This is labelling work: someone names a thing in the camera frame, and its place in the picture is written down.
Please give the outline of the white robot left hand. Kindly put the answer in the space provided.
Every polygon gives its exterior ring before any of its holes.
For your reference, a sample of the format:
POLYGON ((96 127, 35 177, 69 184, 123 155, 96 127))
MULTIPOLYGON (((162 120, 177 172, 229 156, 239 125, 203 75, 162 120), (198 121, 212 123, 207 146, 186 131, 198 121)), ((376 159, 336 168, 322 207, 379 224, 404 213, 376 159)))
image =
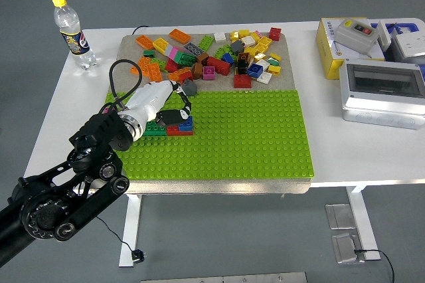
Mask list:
POLYGON ((172 80, 150 82, 138 88, 126 106, 127 110, 120 112, 120 118, 135 120, 141 128, 152 120, 162 127, 177 126, 188 120, 191 113, 191 103, 182 86, 172 80), (185 105, 180 110, 162 110, 173 92, 181 97, 185 105))

